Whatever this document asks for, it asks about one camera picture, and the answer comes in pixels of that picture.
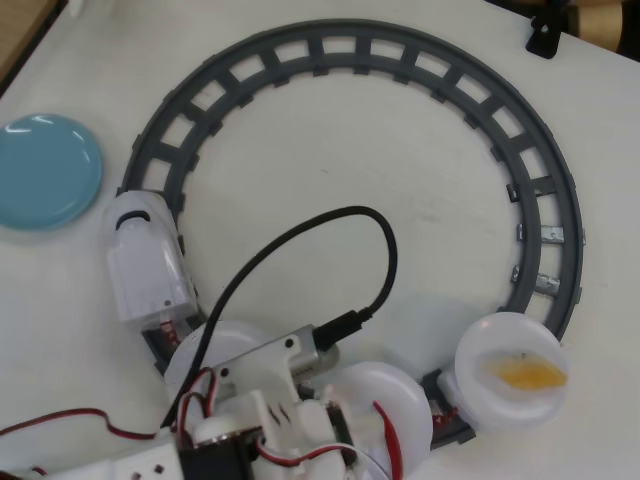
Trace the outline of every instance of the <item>gray toy train track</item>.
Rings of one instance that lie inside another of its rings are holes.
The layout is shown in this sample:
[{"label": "gray toy train track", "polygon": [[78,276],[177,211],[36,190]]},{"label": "gray toy train track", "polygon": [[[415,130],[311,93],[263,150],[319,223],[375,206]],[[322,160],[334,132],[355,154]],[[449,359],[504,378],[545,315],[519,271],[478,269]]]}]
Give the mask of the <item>gray toy train track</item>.
[{"label": "gray toy train track", "polygon": [[[323,39],[332,37],[355,38],[355,51],[325,53]],[[398,60],[372,54],[373,40],[401,45],[404,48],[402,57]],[[308,56],[281,62],[276,47],[299,41],[306,42]],[[421,52],[449,65],[446,73],[438,76],[417,66],[416,59]],[[239,81],[231,73],[231,67],[255,55],[262,61],[264,70]],[[501,310],[525,312],[534,292],[549,295],[553,298],[553,305],[545,325],[560,339],[581,291],[584,233],[573,177],[551,132],[513,86],[459,48],[418,30],[368,20],[320,20],[276,28],[227,48],[205,61],[167,95],[134,143],[119,191],[142,189],[152,159],[167,162],[169,173],[164,189],[159,193],[164,196],[177,222],[185,201],[182,192],[184,181],[187,174],[196,168],[198,150],[207,137],[214,136],[222,128],[223,118],[232,109],[247,105],[253,100],[252,95],[262,88],[283,86],[304,72],[313,72],[314,76],[327,75],[334,68],[351,68],[358,75],[367,75],[372,70],[386,72],[392,74],[396,82],[420,84],[429,89],[437,101],[450,102],[459,108],[472,129],[484,132],[492,144],[491,153],[496,161],[504,162],[511,176],[512,183],[506,186],[509,199],[518,203],[522,214],[522,223],[517,226],[518,240],[523,243],[521,258],[511,278],[513,291]],[[489,96],[478,103],[457,88],[463,75],[482,85]],[[225,94],[205,111],[194,105],[192,100],[214,81]],[[523,128],[521,134],[512,138],[507,135],[493,117],[500,109],[508,110],[517,119]],[[185,117],[194,125],[182,144],[174,147],[161,139],[178,116]],[[548,176],[533,179],[529,176],[520,155],[529,148],[537,149]],[[540,224],[537,197],[544,195],[555,197],[561,225]],[[546,245],[549,243],[559,244],[562,248],[559,278],[539,272],[542,249],[553,248]],[[163,356],[162,352],[157,353],[159,357]],[[445,412],[451,411],[436,385],[437,374],[426,375],[421,384],[431,400],[436,400]],[[432,448],[473,437],[473,430],[454,417],[446,427],[436,429]]]}]

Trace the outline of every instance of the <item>white plastic cup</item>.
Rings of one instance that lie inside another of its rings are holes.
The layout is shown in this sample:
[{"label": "white plastic cup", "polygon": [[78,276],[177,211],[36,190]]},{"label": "white plastic cup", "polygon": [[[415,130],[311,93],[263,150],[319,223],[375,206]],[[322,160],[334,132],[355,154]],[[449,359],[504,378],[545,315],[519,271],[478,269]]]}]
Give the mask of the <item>white plastic cup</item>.
[{"label": "white plastic cup", "polygon": [[564,404],[566,385],[524,392],[483,370],[492,356],[521,352],[539,355],[569,376],[569,361],[558,340],[525,315],[495,313],[478,320],[462,336],[455,362],[440,375],[438,385],[475,430],[535,428],[549,422]]}]

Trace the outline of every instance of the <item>wooden surface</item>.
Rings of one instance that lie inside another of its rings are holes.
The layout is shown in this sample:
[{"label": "wooden surface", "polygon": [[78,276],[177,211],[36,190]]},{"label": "wooden surface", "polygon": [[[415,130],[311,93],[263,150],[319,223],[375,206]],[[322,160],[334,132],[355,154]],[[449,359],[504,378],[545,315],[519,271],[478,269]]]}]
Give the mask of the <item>wooden surface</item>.
[{"label": "wooden surface", "polygon": [[55,0],[0,0],[0,80],[9,72]]},{"label": "wooden surface", "polygon": [[622,3],[622,0],[576,0],[574,3],[579,7],[593,7],[596,5],[614,5]]},{"label": "wooden surface", "polygon": [[615,52],[622,35],[622,5],[578,8],[578,37]]}]

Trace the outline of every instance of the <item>white wire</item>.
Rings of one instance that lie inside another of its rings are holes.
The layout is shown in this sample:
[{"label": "white wire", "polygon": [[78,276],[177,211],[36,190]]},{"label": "white wire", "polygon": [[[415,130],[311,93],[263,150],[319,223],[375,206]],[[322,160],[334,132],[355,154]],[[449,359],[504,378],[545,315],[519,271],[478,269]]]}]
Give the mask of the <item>white wire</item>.
[{"label": "white wire", "polygon": [[213,385],[213,392],[211,392],[211,400],[209,400],[209,405],[205,405],[205,409],[211,410],[211,415],[213,415],[213,408],[214,408],[214,405],[216,404],[216,397],[218,396],[218,379],[212,376],[209,379],[209,381],[215,382],[215,384]]},{"label": "white wire", "polygon": [[380,465],[377,460],[375,458],[373,458],[371,455],[369,455],[368,453],[360,450],[359,448],[354,447],[353,445],[349,445],[347,443],[327,443],[325,445],[320,445],[316,448],[314,448],[312,451],[302,454],[302,455],[298,455],[298,456],[294,456],[294,457],[289,457],[286,455],[283,455],[281,453],[275,452],[273,450],[271,450],[268,447],[265,447],[264,445],[261,444],[261,440],[258,441],[258,450],[264,451],[265,453],[267,453],[268,455],[272,456],[272,457],[276,457],[280,460],[297,460],[300,457],[305,457],[307,455],[312,454],[313,452],[316,452],[318,450],[322,450],[324,448],[328,448],[328,447],[339,447],[340,449],[344,449],[344,450],[351,450],[352,452],[355,452],[358,455],[363,456],[365,459],[367,459],[367,461],[373,465],[376,470],[378,470],[385,478],[385,480],[391,480],[391,477],[389,476],[389,474],[385,471],[385,469],[382,467],[382,465]]}]

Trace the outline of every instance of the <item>white plastic part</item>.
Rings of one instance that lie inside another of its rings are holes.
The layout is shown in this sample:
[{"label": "white plastic part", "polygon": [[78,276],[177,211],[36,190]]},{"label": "white plastic part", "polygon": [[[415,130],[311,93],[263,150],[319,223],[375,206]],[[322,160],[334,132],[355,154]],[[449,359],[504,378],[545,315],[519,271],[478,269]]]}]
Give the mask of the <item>white plastic part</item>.
[{"label": "white plastic part", "polygon": [[195,444],[199,445],[226,438],[232,433],[246,429],[246,427],[236,415],[215,415],[198,423],[192,437]]},{"label": "white plastic part", "polygon": [[[169,398],[173,400],[191,367],[191,361],[198,349],[204,325],[191,332],[178,346],[164,373]],[[247,353],[273,340],[271,335],[257,327],[236,320],[221,320],[211,337],[209,348],[202,361],[203,367],[215,367],[232,358]],[[195,425],[202,420],[202,410],[196,402],[187,410],[187,425]]]},{"label": "white plastic part", "polygon": [[[371,412],[374,401],[380,404],[398,435],[405,476],[429,456],[433,438],[431,408],[424,390],[413,378],[386,363],[363,362],[340,371],[332,383],[331,395],[341,399],[341,406],[354,416]],[[377,478],[375,472],[370,474]]]},{"label": "white plastic part", "polygon": [[[123,221],[131,212],[146,216]],[[197,313],[178,232],[161,196],[142,191],[122,193],[105,212],[103,234],[122,323],[140,332]]]},{"label": "white plastic part", "polygon": [[513,389],[483,370],[497,354],[533,353],[558,367],[567,376],[569,362],[558,340],[543,325],[518,313],[489,315],[471,325],[458,344],[455,383],[449,400],[475,419],[479,430],[533,428],[551,420],[565,401],[567,387],[538,392]]},{"label": "white plastic part", "polygon": [[[335,442],[326,409],[317,401],[302,404],[293,383],[291,361],[305,352],[296,332],[216,368],[220,396],[226,400],[216,407],[215,414],[230,418],[225,423],[204,420],[205,426],[196,428],[199,442],[255,427],[262,428],[268,448],[286,456],[311,451],[319,446],[318,441]],[[303,420],[301,414],[314,418]],[[233,430],[223,432],[225,425]],[[317,430],[308,435],[309,428]],[[296,468],[280,467],[262,458],[252,467],[256,480],[344,480],[345,476],[340,452],[329,452]]]},{"label": "white plastic part", "polygon": [[478,420],[471,413],[471,409],[464,401],[462,393],[460,393],[458,381],[456,380],[456,371],[453,363],[445,368],[438,377],[438,387],[449,404],[458,409],[458,415],[462,420],[468,423],[476,432],[487,431],[486,426],[478,423]]},{"label": "white plastic part", "polygon": [[139,447],[114,458],[47,475],[46,478],[47,480],[184,479],[172,435],[142,443]]}]

